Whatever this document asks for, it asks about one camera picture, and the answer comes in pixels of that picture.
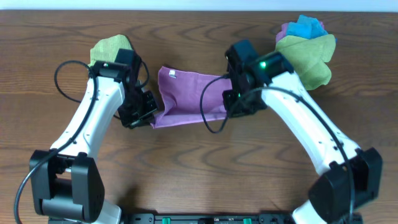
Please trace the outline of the purple microfiber cloth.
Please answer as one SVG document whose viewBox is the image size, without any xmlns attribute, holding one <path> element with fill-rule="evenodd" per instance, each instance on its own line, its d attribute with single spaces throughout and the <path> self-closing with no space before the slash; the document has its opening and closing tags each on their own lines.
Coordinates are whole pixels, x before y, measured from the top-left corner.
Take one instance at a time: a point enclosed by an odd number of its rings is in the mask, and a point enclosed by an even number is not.
<svg viewBox="0 0 398 224">
<path fill-rule="evenodd" d="M 164 110 L 155 115 L 154 129 L 201 123 L 225 118 L 223 92 L 232 89 L 228 79 L 216 75 L 162 67 L 158 72 L 159 92 Z"/>
</svg>

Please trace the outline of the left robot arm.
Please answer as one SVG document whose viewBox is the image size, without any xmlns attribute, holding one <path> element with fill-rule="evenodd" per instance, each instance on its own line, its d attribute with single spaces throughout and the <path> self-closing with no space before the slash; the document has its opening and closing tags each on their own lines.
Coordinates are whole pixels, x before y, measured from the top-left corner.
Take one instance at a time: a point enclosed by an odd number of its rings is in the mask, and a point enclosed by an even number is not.
<svg viewBox="0 0 398 224">
<path fill-rule="evenodd" d="M 49 223 L 122 223 L 121 208 L 105 199 L 98 151 L 114 114 L 125 128 L 148 126 L 158 106 L 138 74 L 145 63 L 134 51 L 88 67 L 85 95 L 63 134 L 29 161 L 34 208 Z"/>
</svg>

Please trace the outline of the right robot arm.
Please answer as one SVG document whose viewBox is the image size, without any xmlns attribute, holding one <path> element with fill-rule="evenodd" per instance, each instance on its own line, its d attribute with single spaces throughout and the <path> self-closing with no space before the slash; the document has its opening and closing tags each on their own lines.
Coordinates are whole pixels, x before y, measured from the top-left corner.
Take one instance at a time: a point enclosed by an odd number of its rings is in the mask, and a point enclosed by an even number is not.
<svg viewBox="0 0 398 224">
<path fill-rule="evenodd" d="M 225 53 L 232 89 L 223 93 L 228 118 L 272 109 L 307 152 L 318 180 L 292 212 L 295 223 L 361 223 L 354 211 L 377 198 L 382 157 L 362 150 L 315 103 L 279 52 L 260 56 L 248 40 Z"/>
</svg>

